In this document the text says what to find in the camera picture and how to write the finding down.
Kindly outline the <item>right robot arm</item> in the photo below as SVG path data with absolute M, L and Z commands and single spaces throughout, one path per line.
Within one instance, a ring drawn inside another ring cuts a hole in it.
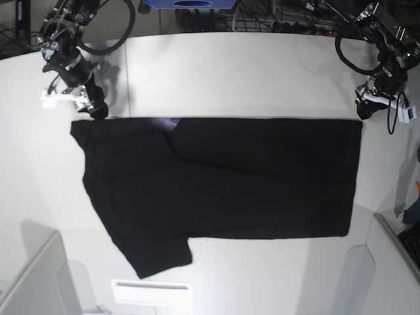
M 108 117 L 109 106 L 101 87 L 95 83 L 95 72 L 100 69 L 96 62 L 86 60 L 85 51 L 104 56 L 116 51 L 125 43 L 135 24 L 135 8 L 125 1 L 129 21 L 120 40 L 106 49 L 93 49 L 82 41 L 84 28 L 88 26 L 106 1 L 59 1 L 44 19 L 37 37 L 43 60 L 42 71 L 55 72 L 56 77 L 43 89 L 43 106 L 53 108 L 61 102 L 72 102 L 79 113 L 87 113 L 95 120 Z

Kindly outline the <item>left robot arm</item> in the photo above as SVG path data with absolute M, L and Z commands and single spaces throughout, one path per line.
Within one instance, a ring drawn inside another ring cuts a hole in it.
M 355 89 L 359 118 L 369 119 L 379 110 L 394 108 L 399 122 L 414 120 L 417 114 L 408 100 L 407 82 L 408 72 L 419 65 L 419 40 L 396 21 L 385 1 L 332 1 L 329 5 L 345 21 L 335 38 L 339 59 L 366 76 L 365 83 Z M 343 54 L 341 41 L 352 31 L 379 50 L 374 69 L 359 68 Z

